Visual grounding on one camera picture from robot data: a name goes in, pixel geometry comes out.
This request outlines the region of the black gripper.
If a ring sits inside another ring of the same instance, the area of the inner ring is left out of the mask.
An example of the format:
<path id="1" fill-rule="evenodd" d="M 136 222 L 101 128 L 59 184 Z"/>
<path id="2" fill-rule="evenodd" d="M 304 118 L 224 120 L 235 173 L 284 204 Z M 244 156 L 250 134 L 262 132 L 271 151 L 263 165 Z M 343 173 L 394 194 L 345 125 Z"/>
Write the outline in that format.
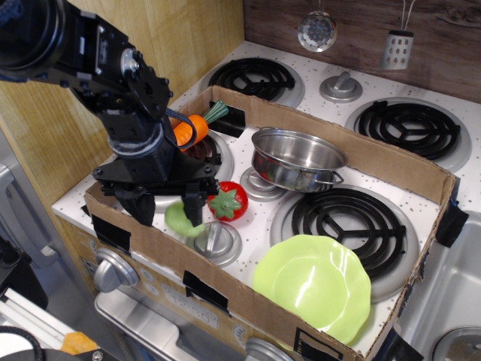
<path id="1" fill-rule="evenodd" d="M 110 129 L 108 144 L 116 159 L 92 172 L 144 226 L 153 224 L 154 195 L 181 196 L 187 219 L 200 226 L 208 196 L 219 190 L 213 167 L 181 152 L 173 136 L 169 129 Z"/>

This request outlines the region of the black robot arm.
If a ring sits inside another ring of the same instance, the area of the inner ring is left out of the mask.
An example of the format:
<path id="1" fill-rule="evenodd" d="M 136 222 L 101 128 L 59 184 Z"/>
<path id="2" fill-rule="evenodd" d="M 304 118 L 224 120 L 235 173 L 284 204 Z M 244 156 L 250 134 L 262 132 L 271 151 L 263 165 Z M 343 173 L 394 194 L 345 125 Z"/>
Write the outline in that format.
<path id="1" fill-rule="evenodd" d="M 100 119 L 116 159 L 92 175 L 139 223 L 152 224 L 156 196 L 179 196 L 201 224 L 219 184 L 211 165 L 185 154 L 200 131 L 168 107 L 168 80 L 120 30 L 67 1 L 3 1 L 1 78 L 67 88 Z"/>

